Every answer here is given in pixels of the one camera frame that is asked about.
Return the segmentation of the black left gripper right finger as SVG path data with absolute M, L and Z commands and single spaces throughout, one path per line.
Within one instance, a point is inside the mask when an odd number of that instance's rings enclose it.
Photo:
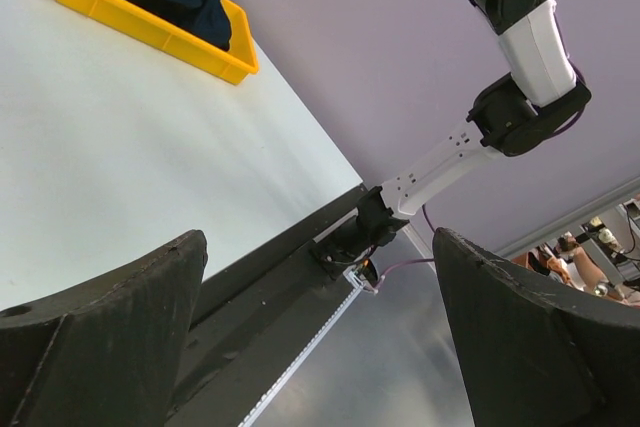
M 639 311 L 437 229 L 437 279 L 477 426 L 636 426 Z

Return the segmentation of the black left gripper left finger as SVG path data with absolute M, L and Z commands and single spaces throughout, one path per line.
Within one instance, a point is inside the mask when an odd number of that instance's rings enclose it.
M 161 426 L 207 263 L 191 230 L 1 313 L 4 426 Z

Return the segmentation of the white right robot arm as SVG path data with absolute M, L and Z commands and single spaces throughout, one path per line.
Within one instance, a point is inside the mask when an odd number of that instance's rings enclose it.
M 370 189 L 356 212 L 311 252 L 332 279 L 363 270 L 425 204 L 473 169 L 517 157 L 568 130 L 592 98 L 571 62 L 556 17 L 556 0 L 468 0 L 487 21 L 509 65 L 482 90 L 466 119 L 411 167 Z

